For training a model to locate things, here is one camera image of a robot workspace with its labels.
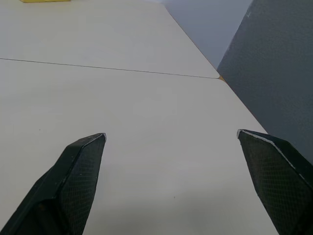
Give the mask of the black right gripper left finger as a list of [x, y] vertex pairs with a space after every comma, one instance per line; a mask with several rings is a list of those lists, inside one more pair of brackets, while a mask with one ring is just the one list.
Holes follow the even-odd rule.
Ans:
[[81, 235], [94, 201], [106, 140], [106, 134], [97, 133], [68, 145], [0, 233]]

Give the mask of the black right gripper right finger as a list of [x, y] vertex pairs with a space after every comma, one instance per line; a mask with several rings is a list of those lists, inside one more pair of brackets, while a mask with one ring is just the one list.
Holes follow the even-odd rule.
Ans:
[[313, 233], [313, 166], [288, 141], [239, 129], [246, 164], [280, 235]]

